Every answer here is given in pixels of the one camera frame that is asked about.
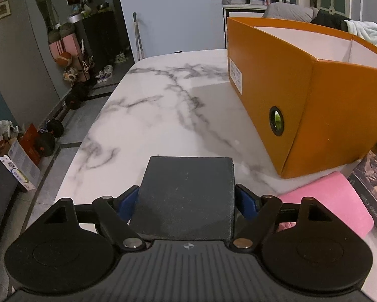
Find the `dark grey box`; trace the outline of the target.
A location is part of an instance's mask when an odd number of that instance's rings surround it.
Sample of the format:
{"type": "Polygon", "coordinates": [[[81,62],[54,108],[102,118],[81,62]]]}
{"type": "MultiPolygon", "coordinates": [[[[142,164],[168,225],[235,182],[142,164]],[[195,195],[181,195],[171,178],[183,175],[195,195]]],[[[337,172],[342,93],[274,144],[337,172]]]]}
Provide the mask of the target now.
{"type": "Polygon", "coordinates": [[[231,158],[153,156],[130,227],[147,240],[228,241],[233,236],[231,158]]]}

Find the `pink cloth pouch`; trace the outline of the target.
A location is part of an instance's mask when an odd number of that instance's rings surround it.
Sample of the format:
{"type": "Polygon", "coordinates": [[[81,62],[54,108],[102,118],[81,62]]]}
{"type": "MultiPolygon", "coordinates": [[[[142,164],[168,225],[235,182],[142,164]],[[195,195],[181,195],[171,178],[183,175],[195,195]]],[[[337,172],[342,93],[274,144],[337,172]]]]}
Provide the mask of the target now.
{"type": "Polygon", "coordinates": [[[279,196],[284,203],[300,203],[304,197],[318,200],[361,238],[373,228],[372,216],[350,182],[338,171],[279,196]]]}

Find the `white printed carton box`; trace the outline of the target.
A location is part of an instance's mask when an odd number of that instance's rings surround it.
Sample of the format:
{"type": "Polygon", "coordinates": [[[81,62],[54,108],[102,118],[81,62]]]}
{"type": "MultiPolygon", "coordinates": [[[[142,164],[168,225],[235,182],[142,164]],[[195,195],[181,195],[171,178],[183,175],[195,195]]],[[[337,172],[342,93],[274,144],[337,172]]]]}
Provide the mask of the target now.
{"type": "Polygon", "coordinates": [[[0,154],[0,161],[27,191],[38,186],[40,169],[26,154],[16,138],[9,140],[0,154]]]}

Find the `red carton box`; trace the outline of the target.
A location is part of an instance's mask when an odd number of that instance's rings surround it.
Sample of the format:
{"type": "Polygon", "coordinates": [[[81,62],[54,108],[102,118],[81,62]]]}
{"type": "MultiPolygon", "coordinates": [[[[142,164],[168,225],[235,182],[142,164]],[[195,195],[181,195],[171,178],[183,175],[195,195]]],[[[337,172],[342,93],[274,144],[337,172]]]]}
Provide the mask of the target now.
{"type": "Polygon", "coordinates": [[[38,150],[34,147],[38,139],[38,131],[36,127],[31,123],[26,131],[23,133],[22,137],[19,140],[21,147],[24,152],[29,156],[33,163],[38,166],[41,161],[41,155],[38,153],[38,150]]]}

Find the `dark illustrated book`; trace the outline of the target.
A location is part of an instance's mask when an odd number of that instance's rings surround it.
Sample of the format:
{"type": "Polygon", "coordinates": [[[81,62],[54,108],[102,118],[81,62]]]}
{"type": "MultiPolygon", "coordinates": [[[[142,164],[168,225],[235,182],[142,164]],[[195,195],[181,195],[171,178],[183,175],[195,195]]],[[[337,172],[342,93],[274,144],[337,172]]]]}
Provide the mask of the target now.
{"type": "Polygon", "coordinates": [[[372,216],[377,229],[377,155],[370,151],[348,176],[348,181],[372,216]]]}

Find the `orange cardboard box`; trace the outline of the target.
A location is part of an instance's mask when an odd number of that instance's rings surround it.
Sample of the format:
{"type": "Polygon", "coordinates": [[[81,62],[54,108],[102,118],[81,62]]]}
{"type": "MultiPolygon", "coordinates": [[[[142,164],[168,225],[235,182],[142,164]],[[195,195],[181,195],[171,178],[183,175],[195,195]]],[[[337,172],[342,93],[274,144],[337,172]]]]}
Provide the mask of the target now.
{"type": "Polygon", "coordinates": [[[325,26],[227,20],[229,80],[278,175],[321,172],[377,143],[377,47],[325,26]]]}

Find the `grey walking stick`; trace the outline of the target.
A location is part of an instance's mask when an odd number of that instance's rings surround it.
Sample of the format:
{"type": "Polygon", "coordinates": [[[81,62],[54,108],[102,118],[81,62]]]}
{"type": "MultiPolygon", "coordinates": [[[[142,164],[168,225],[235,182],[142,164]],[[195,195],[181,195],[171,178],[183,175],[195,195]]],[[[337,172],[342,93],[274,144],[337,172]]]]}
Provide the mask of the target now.
{"type": "Polygon", "coordinates": [[[132,16],[133,16],[134,33],[135,33],[135,38],[136,38],[136,53],[137,53],[137,58],[140,61],[145,58],[145,55],[144,55],[141,35],[139,31],[137,13],[134,12],[132,16]]]}

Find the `brown football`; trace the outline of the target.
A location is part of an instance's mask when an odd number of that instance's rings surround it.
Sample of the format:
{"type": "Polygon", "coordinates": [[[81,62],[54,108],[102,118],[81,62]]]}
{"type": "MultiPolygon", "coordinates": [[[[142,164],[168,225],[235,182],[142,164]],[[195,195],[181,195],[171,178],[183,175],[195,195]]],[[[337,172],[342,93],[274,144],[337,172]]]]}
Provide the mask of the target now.
{"type": "Polygon", "coordinates": [[[61,53],[56,59],[57,65],[59,65],[62,68],[67,68],[71,66],[72,62],[73,56],[68,52],[61,53]]]}

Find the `black tall cabinet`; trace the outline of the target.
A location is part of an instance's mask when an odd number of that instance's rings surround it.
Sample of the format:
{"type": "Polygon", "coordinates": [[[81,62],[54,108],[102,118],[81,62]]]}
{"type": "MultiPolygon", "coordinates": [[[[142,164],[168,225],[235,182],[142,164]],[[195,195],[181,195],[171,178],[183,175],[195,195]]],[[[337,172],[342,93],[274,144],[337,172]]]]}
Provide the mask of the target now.
{"type": "Polygon", "coordinates": [[[93,57],[98,72],[112,64],[119,53],[130,48],[126,31],[119,29],[114,11],[98,12],[74,24],[78,39],[84,40],[88,56],[93,57]]]}

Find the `white vanity cabinet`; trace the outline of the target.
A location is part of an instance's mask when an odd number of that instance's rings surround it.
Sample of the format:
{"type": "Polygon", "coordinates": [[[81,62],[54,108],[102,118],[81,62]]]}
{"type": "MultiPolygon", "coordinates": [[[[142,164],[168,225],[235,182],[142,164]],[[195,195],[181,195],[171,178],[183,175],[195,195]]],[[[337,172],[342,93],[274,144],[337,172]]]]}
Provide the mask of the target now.
{"type": "Polygon", "coordinates": [[[223,5],[223,18],[225,30],[225,48],[228,45],[227,19],[232,17],[262,17],[267,6],[257,4],[227,4],[223,5]]]}

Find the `grey padded jacket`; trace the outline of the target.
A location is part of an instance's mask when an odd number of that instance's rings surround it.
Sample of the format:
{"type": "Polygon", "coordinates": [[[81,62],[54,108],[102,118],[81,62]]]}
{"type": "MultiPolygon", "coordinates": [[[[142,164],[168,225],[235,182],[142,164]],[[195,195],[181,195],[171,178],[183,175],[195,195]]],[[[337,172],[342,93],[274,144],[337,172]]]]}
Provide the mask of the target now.
{"type": "Polygon", "coordinates": [[[318,12],[319,10],[313,7],[274,2],[266,8],[262,17],[310,23],[318,15],[318,12]]]}

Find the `black garment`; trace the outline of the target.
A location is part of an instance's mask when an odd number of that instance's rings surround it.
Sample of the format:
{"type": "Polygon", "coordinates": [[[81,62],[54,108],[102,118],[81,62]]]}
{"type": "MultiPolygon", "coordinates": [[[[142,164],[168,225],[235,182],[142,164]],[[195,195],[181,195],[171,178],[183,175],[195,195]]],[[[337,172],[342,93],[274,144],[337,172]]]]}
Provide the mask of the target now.
{"type": "Polygon", "coordinates": [[[348,32],[348,24],[346,23],[346,20],[350,20],[350,18],[339,14],[329,14],[324,10],[319,10],[317,16],[311,21],[311,24],[348,32]]]}

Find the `light blue fleece blanket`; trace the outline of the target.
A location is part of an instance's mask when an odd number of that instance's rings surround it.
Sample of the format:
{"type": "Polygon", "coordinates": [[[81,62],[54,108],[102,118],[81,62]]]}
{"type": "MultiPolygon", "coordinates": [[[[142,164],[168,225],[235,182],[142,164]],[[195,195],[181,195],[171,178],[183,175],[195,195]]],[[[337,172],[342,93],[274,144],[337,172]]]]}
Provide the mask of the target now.
{"type": "Polygon", "coordinates": [[[377,23],[371,21],[345,20],[348,32],[377,47],[377,23]]]}

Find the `small framed picture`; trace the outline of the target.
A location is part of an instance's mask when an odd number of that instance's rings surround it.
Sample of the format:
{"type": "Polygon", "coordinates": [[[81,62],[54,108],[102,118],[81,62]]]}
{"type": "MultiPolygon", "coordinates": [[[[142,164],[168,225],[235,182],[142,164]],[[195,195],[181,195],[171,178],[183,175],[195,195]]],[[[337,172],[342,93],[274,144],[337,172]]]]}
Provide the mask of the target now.
{"type": "Polygon", "coordinates": [[[0,20],[6,18],[12,14],[9,0],[4,0],[0,2],[0,20]]]}

